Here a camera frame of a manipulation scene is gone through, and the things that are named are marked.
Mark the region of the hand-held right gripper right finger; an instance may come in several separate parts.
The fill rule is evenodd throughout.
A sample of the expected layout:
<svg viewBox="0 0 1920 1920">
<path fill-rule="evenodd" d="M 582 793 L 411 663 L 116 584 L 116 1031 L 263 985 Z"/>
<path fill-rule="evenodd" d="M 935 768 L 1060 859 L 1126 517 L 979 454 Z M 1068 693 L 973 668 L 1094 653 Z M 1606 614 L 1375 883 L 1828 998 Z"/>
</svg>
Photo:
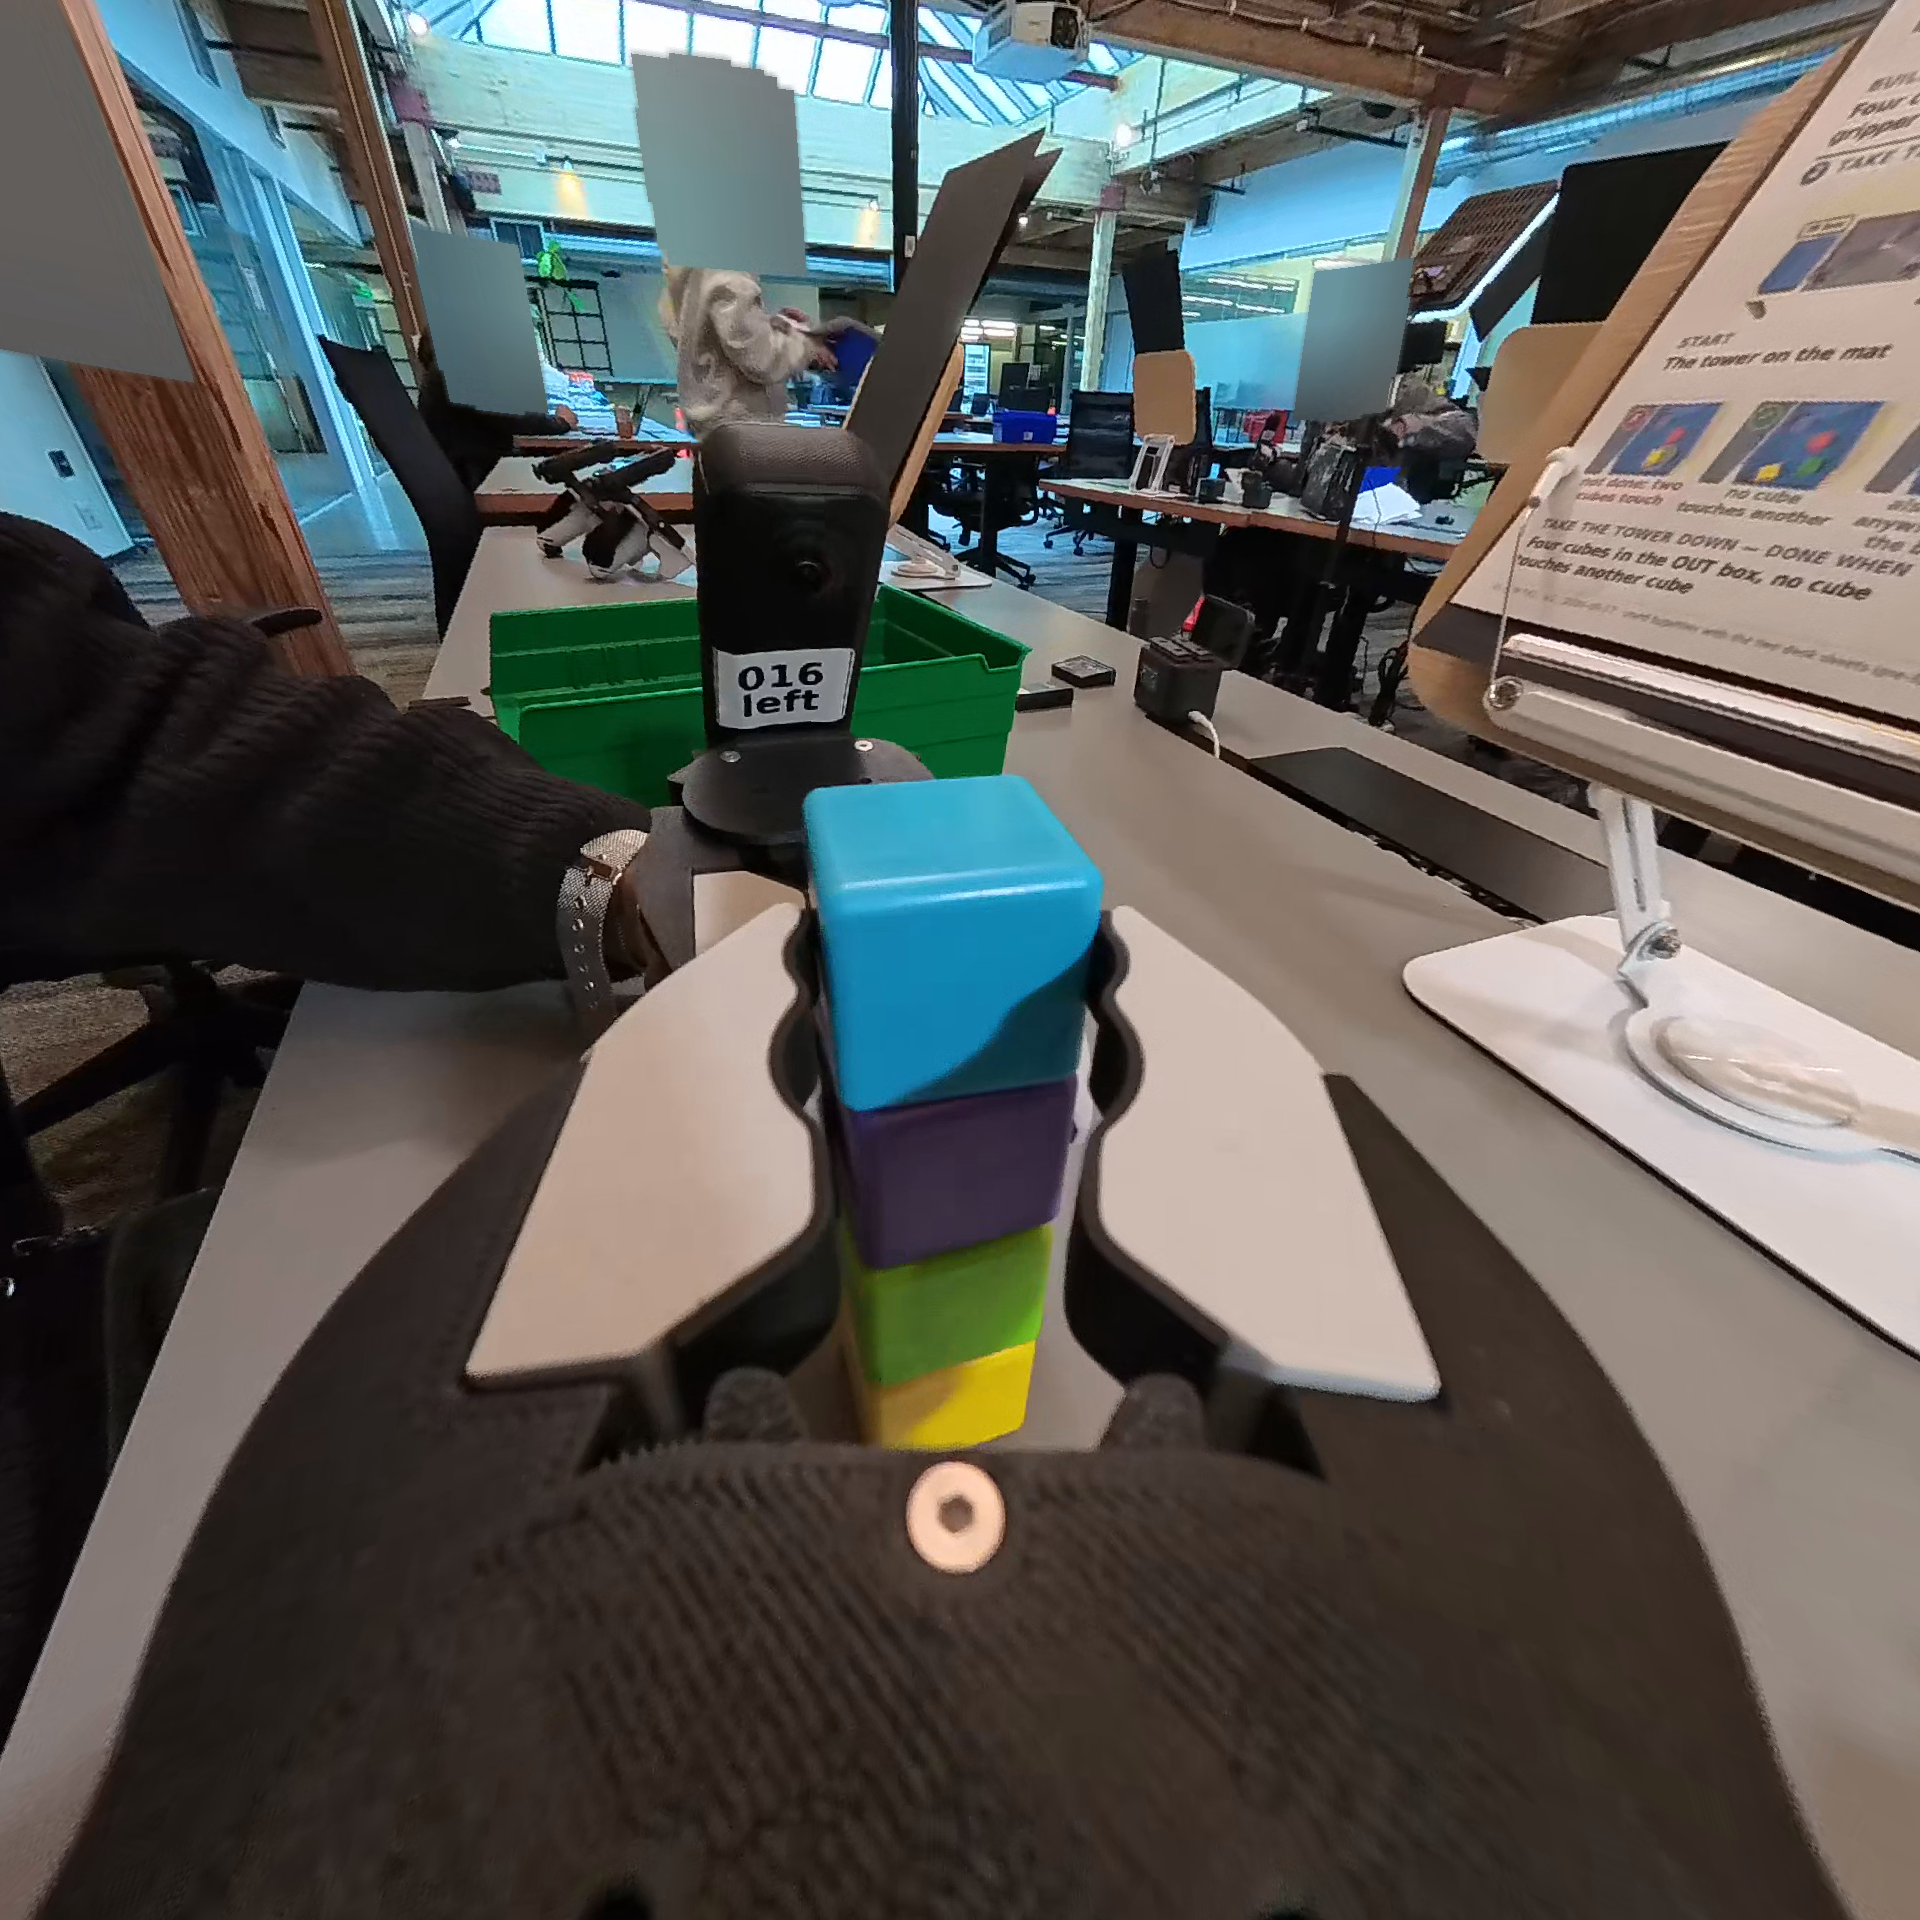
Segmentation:
<svg viewBox="0 0 1920 1920">
<path fill-rule="evenodd" d="M 1133 905 L 1087 975 L 1065 1185 L 1065 1447 L 1148 1375 L 1213 1439 L 1312 1457 L 1312 1414 L 1444 1412 L 1328 1076 L 1259 996 Z"/>
</svg>

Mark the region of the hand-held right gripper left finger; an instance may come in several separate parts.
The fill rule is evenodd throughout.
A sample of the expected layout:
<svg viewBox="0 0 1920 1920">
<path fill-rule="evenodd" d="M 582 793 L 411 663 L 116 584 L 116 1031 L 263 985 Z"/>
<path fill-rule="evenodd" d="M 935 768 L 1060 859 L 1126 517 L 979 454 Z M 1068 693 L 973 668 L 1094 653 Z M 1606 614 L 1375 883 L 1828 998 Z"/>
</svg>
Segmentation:
<svg viewBox="0 0 1920 1920">
<path fill-rule="evenodd" d="M 733 1371 L 790 1375 L 840 1315 L 811 916 L 768 902 L 582 1056 L 463 1381 L 606 1385 L 649 1439 Z"/>
</svg>

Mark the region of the blue cube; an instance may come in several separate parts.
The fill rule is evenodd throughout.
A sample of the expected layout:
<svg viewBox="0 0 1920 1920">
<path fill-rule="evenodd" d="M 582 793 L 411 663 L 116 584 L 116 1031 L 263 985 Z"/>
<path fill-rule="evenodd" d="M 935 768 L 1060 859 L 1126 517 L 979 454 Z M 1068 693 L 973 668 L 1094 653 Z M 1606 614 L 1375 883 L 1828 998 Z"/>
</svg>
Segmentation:
<svg viewBox="0 0 1920 1920">
<path fill-rule="evenodd" d="M 820 787 L 803 823 L 847 1109 L 1077 1073 L 1101 876 L 1031 782 Z"/>
</svg>

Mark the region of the green plastic bin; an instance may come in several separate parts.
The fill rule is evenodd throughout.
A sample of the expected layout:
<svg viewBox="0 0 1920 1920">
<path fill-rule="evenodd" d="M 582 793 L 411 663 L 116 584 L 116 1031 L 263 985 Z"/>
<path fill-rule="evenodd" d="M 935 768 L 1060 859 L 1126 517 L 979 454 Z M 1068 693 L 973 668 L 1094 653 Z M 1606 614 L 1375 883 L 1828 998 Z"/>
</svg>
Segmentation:
<svg viewBox="0 0 1920 1920">
<path fill-rule="evenodd" d="M 687 596 L 494 612 L 496 721 L 551 775 L 664 805 L 705 743 L 696 627 Z M 917 753 L 935 776 L 995 776 L 1027 660 L 1023 641 L 965 609 L 880 584 L 853 731 Z"/>
</svg>

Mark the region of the purple cube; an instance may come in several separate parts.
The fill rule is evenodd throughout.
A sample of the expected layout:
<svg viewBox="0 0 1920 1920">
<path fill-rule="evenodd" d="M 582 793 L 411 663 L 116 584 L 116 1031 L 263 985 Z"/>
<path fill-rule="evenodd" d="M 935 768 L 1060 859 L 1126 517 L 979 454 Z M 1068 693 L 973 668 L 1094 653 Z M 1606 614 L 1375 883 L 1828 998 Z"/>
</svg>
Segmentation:
<svg viewBox="0 0 1920 1920">
<path fill-rule="evenodd" d="M 894 1269 L 1049 1225 L 1065 1191 L 1077 1093 L 1068 1073 L 856 1110 L 827 1084 L 822 1110 L 860 1259 Z"/>
</svg>

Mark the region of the lime green cube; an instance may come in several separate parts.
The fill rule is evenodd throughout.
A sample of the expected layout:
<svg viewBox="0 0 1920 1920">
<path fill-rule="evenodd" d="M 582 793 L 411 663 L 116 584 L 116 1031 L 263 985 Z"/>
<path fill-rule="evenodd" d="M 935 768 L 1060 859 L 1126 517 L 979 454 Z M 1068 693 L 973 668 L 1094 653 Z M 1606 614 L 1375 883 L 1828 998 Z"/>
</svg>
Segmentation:
<svg viewBox="0 0 1920 1920">
<path fill-rule="evenodd" d="M 838 1232 L 853 1350 L 871 1385 L 903 1385 L 1038 1340 L 1051 1227 L 895 1267 L 871 1267 Z"/>
</svg>

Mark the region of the yellow cube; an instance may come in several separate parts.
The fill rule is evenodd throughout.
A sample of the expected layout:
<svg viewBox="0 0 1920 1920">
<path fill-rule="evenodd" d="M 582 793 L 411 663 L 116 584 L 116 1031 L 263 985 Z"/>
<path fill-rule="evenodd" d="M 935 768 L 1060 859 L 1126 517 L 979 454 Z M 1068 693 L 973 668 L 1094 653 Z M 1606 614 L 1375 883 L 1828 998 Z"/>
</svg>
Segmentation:
<svg viewBox="0 0 1920 1920">
<path fill-rule="evenodd" d="M 1023 1425 L 1038 1341 L 955 1363 L 901 1383 L 867 1379 L 844 1343 L 856 1431 L 867 1447 L 904 1451 L 975 1448 Z"/>
</svg>

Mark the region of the grey desk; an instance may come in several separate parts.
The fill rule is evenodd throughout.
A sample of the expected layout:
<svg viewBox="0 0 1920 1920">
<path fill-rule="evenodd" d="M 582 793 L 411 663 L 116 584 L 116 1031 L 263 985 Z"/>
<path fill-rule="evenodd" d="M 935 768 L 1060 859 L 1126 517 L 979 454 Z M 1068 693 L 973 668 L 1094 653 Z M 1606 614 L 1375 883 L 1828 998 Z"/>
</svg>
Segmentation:
<svg viewBox="0 0 1920 1920">
<path fill-rule="evenodd" d="M 1686 1502 L 1855 1916 L 1915 1916 L 1915 1360 L 1432 1022 L 1499 921 L 1142 719 L 1014 721 L 1110 895 L 1348 1073 L 1556 1301 Z M 553 992 L 305 989 L 4 1750 L 4 1916 L 83 1824 L 201 1509 L 341 1289 L 569 1056 Z"/>
</svg>

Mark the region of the black desk panel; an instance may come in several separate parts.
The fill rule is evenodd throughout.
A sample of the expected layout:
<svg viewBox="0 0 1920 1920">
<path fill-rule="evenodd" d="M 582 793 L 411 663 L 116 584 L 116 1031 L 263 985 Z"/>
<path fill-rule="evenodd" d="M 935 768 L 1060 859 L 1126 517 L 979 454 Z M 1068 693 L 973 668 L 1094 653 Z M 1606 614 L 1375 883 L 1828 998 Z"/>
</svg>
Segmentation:
<svg viewBox="0 0 1920 1920">
<path fill-rule="evenodd" d="M 1611 905 L 1596 859 L 1389 763 L 1324 747 L 1247 759 L 1240 771 L 1510 921 L 1597 916 Z"/>
</svg>

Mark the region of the beige wristwatch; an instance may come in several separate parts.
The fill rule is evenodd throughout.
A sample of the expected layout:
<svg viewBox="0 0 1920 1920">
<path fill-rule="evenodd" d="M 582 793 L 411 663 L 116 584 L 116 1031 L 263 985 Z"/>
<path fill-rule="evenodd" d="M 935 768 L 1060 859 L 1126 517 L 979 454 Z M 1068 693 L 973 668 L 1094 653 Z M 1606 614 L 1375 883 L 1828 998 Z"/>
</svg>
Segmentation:
<svg viewBox="0 0 1920 1920">
<path fill-rule="evenodd" d="M 592 1043 L 643 992 L 637 981 L 617 981 L 607 971 L 604 932 L 612 879 L 647 845 L 643 829 L 601 831 L 585 840 L 566 863 L 557 899 L 557 944 L 566 981 L 566 1004 Z"/>
</svg>

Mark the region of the wooden sign board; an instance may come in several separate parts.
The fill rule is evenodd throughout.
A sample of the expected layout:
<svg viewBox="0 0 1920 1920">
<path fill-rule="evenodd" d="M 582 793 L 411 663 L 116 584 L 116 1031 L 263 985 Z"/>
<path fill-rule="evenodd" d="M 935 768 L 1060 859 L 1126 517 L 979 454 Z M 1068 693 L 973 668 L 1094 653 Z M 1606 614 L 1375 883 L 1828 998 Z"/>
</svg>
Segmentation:
<svg viewBox="0 0 1920 1920">
<path fill-rule="evenodd" d="M 951 166 L 939 185 L 846 420 L 886 481 L 892 520 L 939 432 L 963 360 L 963 325 L 1056 157 L 1041 150 L 1041 133 L 1029 129 Z"/>
</svg>

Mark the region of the black high-back chair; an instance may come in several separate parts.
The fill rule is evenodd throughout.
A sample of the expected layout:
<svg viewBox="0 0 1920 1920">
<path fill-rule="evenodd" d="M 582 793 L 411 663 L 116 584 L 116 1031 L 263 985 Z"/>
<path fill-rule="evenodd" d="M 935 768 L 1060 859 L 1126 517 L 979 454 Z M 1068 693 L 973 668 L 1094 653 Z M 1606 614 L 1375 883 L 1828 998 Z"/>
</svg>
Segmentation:
<svg viewBox="0 0 1920 1920">
<path fill-rule="evenodd" d="M 472 488 L 436 444 L 384 349 L 326 336 L 320 336 L 320 349 L 416 512 L 433 583 L 436 631 L 445 636 L 485 534 Z"/>
</svg>

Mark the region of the black pole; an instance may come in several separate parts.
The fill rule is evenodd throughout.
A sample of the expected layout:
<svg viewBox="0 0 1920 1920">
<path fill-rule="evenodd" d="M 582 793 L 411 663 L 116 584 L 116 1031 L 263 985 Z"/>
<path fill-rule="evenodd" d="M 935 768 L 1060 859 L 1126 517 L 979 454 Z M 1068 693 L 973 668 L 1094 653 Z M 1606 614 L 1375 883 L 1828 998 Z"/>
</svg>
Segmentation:
<svg viewBox="0 0 1920 1920">
<path fill-rule="evenodd" d="M 892 67 L 892 283 L 901 293 L 921 233 L 921 20 L 917 1 L 886 4 Z"/>
</svg>

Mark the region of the long wooden table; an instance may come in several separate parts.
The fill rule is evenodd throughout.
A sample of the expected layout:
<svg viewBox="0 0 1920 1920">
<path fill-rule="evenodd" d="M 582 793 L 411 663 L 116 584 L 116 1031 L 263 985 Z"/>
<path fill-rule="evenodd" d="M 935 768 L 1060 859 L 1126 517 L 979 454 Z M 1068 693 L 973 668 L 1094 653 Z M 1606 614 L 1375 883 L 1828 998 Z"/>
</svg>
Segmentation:
<svg viewBox="0 0 1920 1920">
<path fill-rule="evenodd" d="M 1217 534 L 1239 527 L 1285 536 L 1313 539 L 1339 549 L 1375 551 L 1400 559 L 1447 564 L 1472 529 L 1468 518 L 1425 515 L 1388 523 L 1364 520 L 1347 525 L 1317 518 L 1297 501 L 1281 496 L 1264 510 L 1240 503 L 1198 501 L 1169 492 L 1142 492 L 1117 479 L 1072 479 L 1045 472 L 1038 492 L 1084 508 L 1084 520 L 1097 536 L 1112 543 L 1109 598 L 1103 620 L 1125 631 L 1133 609 L 1136 559 L 1141 551 L 1185 552 L 1204 557 Z"/>
</svg>

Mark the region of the white ceiling projector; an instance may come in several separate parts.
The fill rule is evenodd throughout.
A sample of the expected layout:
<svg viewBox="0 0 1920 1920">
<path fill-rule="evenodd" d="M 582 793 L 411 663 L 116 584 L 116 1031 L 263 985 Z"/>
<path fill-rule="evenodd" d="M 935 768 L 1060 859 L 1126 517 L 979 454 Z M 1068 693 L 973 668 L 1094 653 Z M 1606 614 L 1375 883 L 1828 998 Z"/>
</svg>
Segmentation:
<svg viewBox="0 0 1920 1920">
<path fill-rule="evenodd" d="M 1087 12 L 1075 1 L 995 1 L 975 23 L 972 67 L 995 79 L 1051 84 L 1087 59 Z"/>
</svg>

